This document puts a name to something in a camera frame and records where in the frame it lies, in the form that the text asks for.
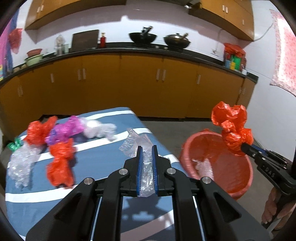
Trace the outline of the person right hand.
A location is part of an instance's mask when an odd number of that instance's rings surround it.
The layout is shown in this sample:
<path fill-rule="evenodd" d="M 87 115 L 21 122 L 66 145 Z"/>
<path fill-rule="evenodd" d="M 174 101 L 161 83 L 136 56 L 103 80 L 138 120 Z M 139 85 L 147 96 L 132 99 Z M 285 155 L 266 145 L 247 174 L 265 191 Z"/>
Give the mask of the person right hand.
<path fill-rule="evenodd" d="M 276 199 L 279 198 L 280 196 L 281 196 L 281 193 L 275 187 L 273 187 L 265 203 L 264 212 L 261 216 L 262 223 L 271 222 L 272 217 L 276 214 L 276 211 L 277 211 Z M 295 209 L 295 201 L 290 202 L 284 206 L 284 208 L 281 210 L 281 212 L 277 216 L 277 218 L 281 219 L 281 221 L 278 223 L 278 225 L 275 227 L 274 230 L 280 230 L 285 226 L 291 214 L 293 213 L 294 209 Z"/>

